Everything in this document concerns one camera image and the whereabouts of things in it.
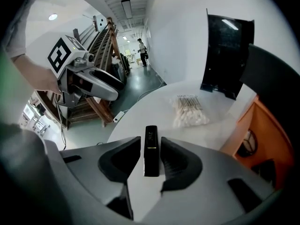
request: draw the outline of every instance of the gray floor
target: gray floor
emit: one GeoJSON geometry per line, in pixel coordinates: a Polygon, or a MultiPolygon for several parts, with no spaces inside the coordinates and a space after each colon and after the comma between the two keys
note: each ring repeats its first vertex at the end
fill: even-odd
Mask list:
{"type": "MultiPolygon", "coordinates": [[[[160,85],[160,78],[150,66],[131,69],[125,89],[119,99],[112,104],[112,113],[117,115],[120,111],[130,109],[141,94],[160,85]]],[[[116,125],[111,123],[102,127],[101,120],[74,124],[66,131],[67,149],[93,146],[99,142],[106,143],[116,125]]]]}

